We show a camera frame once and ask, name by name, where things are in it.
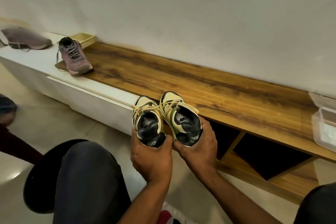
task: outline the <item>mauve running shoe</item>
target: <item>mauve running shoe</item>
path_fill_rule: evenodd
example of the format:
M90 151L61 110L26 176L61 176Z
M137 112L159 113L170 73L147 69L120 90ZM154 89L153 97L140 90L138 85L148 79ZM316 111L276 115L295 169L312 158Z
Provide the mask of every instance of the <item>mauve running shoe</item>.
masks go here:
M22 27L6 28L2 30L2 33L7 38L8 45L11 48L23 51L41 50L53 44L50 39Z
M85 57L80 43L70 37L64 37L60 40L58 52L61 52L62 59L65 61L66 67L72 75L87 73L93 68Z

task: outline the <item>wooden tabletop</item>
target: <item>wooden tabletop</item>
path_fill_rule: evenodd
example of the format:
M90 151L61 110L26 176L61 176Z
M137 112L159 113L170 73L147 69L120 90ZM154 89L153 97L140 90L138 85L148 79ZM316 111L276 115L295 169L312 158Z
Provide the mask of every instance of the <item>wooden tabletop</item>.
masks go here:
M157 100L174 91L206 118L336 162L313 141L317 107L306 91L107 44L84 52L94 67L86 78Z

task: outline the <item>wooden shelf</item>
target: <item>wooden shelf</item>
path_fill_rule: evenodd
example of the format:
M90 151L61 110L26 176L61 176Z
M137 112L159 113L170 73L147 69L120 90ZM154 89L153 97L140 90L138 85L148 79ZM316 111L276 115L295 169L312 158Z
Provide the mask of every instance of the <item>wooden shelf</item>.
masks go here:
M336 163L336 152L313 141L317 107L306 91L108 44L95 43L84 52L94 67L86 78L156 101L168 90L181 95L211 121L219 170L289 201L299 203L318 186L311 161ZM57 67L66 70L64 61ZM171 133L169 126L165 131ZM239 148L247 137L249 146Z

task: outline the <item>dark gray pants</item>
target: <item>dark gray pants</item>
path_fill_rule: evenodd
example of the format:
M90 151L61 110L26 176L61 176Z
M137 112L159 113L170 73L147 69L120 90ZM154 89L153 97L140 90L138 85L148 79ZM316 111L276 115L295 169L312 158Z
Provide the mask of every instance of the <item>dark gray pants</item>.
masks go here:
M115 224L131 205L120 166L102 146L80 142L59 171L53 224Z
M120 166L102 146L80 142L65 154L59 171L53 224L116 224L131 200ZM336 183L311 191L294 224L335 224Z

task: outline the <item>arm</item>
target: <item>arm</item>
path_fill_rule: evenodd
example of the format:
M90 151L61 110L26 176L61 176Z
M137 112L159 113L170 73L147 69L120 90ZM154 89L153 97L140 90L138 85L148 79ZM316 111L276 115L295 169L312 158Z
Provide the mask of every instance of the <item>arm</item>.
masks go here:
M208 121L202 117L199 119L203 133L195 145L187 148L179 141L174 142L174 147L191 171L217 199L233 223L281 224L217 172L215 133Z
M172 174L173 138L167 136L159 148L140 142L135 129L132 131L132 155L134 168L144 177L147 185L132 201L118 224L155 224L168 193Z

